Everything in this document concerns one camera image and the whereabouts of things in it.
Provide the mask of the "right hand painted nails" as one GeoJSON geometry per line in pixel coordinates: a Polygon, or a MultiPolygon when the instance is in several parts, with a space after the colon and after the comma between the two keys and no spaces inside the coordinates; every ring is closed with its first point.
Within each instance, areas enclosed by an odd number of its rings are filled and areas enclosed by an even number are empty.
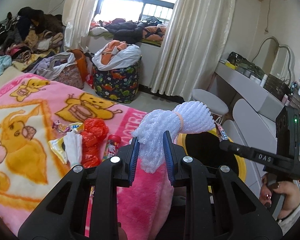
{"type": "Polygon", "coordinates": [[[282,194],[285,197],[283,206],[278,214],[278,219],[287,218],[300,205],[300,190],[296,184],[290,181],[279,181],[269,187],[268,174],[262,177],[262,186],[260,189],[259,201],[266,207],[272,205],[273,193],[282,194]]]}

